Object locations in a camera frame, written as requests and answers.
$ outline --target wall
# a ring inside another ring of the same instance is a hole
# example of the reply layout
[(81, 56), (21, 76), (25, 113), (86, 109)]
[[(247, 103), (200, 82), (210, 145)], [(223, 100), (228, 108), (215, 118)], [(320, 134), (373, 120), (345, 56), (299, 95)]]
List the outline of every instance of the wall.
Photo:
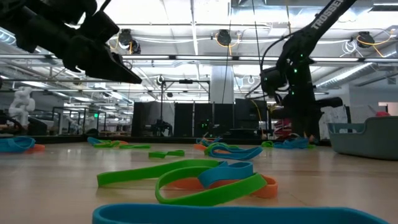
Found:
[[(63, 106), (63, 100), (54, 95), (43, 95), (42, 92), (32, 92), (36, 102), (35, 110), (52, 111), (54, 106)], [(14, 100), (14, 93), (0, 93), (0, 110), (8, 109)]]
[(398, 90), (351, 87), (349, 92), (352, 123), (363, 123), (375, 111), (385, 111), (379, 102), (398, 102)]

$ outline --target humanoid robot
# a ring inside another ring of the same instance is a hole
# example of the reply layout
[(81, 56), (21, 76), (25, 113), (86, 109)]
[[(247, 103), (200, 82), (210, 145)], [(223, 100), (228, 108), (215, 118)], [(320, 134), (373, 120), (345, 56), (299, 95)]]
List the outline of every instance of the humanoid robot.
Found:
[(31, 87), (19, 87), (14, 94), (14, 101), (8, 109), (9, 116), (27, 128), (29, 112), (35, 110), (35, 100), (30, 97)]

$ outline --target metal frame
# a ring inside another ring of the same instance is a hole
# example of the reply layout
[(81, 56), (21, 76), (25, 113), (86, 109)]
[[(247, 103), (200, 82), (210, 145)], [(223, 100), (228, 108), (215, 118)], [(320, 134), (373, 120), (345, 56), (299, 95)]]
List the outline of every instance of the metal frame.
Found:
[[(62, 110), (62, 111), (64, 111), (64, 110), (66, 110), (66, 111), (69, 111), (69, 116), (71, 115), (71, 113), (72, 113), (72, 111), (75, 111), (75, 112), (77, 112), (78, 113), (78, 123), (79, 123), (79, 121), (80, 121), (80, 113), (83, 113), (84, 114), (84, 117), (83, 117), (83, 126), (81, 127), (82, 128), (82, 130), (83, 130), (83, 133), (82, 134), (84, 134), (84, 129), (85, 129), (85, 125), (86, 125), (86, 112), (88, 111), (88, 108), (83, 108), (84, 109), (84, 111), (82, 112), (82, 111), (80, 111), (80, 110), (73, 110), (73, 109), (82, 109), (81, 107), (64, 107), (64, 106), (54, 106), (53, 108), (52, 108), (52, 120), (54, 120), (54, 116), (55, 116), (55, 110)], [(106, 130), (106, 112), (105, 111), (101, 111), (101, 110), (94, 110), (94, 113), (97, 113), (98, 114), (98, 117), (97, 117), (97, 130), (98, 130), (98, 128), (99, 128), (99, 126), (100, 126), (100, 114), (101, 113), (104, 113), (105, 114), (105, 119), (104, 119), (104, 130)], [(63, 116), (63, 113), (58, 113), (58, 128), (61, 128), (60, 127), (60, 125), (61, 125), (61, 117)], [(68, 124), (68, 133), (69, 133), (69, 131), (70, 131), (70, 123)]]
[[(167, 85), (167, 83), (171, 83), (169, 86), (166, 87), (166, 89), (164, 88), (164, 86)], [(165, 91), (170, 88), (170, 86), (172, 86), (174, 83), (176, 83), (178, 81), (172, 81), (172, 80), (162, 80), (161, 88), (160, 88), (160, 120), (163, 121), (163, 94), (165, 93)], [(199, 81), (199, 80), (192, 80), (193, 83), (198, 83), (207, 93), (208, 93), (208, 100), (210, 103), (210, 81)], [(209, 85), (209, 90), (207, 91), (205, 89), (205, 87), (203, 85), (201, 85), (200, 83), (207, 83)]]

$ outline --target green rubber band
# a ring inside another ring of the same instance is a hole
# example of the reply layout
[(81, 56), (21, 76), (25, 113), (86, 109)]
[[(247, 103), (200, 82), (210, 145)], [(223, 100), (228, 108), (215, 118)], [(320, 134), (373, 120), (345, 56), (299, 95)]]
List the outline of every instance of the green rubber band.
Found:
[(162, 175), (156, 182), (156, 199), (160, 203), (166, 203), (170, 205), (214, 206), (229, 202), (245, 195), (249, 195), (267, 184), (262, 175), (256, 173), (251, 177), (239, 180), (232, 184), (227, 184), (221, 187), (205, 190), (183, 197), (163, 198), (162, 194), (160, 193), (161, 187), (179, 179), (198, 177), (202, 172), (208, 169), (211, 169), (211, 167), (185, 167), (181, 169), (175, 169)]
[(119, 141), (113, 141), (113, 142), (104, 142), (104, 143), (98, 143), (94, 144), (95, 148), (109, 148), (109, 147), (116, 147), (120, 144)]
[(128, 145), (128, 144), (123, 144), (120, 145), (120, 149), (150, 149), (150, 145)]
[(176, 150), (169, 152), (150, 152), (148, 153), (150, 158), (161, 158), (164, 159), (166, 156), (185, 156), (184, 150)]
[(265, 141), (261, 143), (261, 147), (274, 147), (274, 143), (272, 141)]
[(104, 172), (97, 175), (97, 183), (98, 186), (101, 187), (106, 184), (113, 184), (118, 182), (157, 178), (167, 172), (170, 172), (171, 170), (195, 166), (216, 167), (218, 166), (218, 161), (212, 159), (187, 159), (153, 167), (115, 172)]

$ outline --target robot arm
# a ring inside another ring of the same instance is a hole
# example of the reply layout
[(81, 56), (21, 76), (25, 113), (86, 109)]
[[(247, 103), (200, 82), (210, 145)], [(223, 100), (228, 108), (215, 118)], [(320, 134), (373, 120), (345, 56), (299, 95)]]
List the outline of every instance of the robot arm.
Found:
[[(7, 0), (0, 1), (0, 26), (13, 32), (17, 46), (33, 53), (39, 45), (63, 60), (65, 68), (94, 78), (141, 83), (123, 64), (120, 55), (106, 42), (119, 27), (105, 14), (106, 0), (98, 12), (95, 0)], [(86, 13), (79, 29), (77, 24)]]
[(316, 15), (313, 22), (293, 34), (284, 44), (275, 67), (261, 72), (261, 88), (269, 96), (275, 96), (278, 88), (289, 84), (289, 95), (300, 105), (292, 108), (309, 107), (315, 102), (309, 65), (309, 57), (322, 35), (342, 16), (356, 0), (331, 0)]

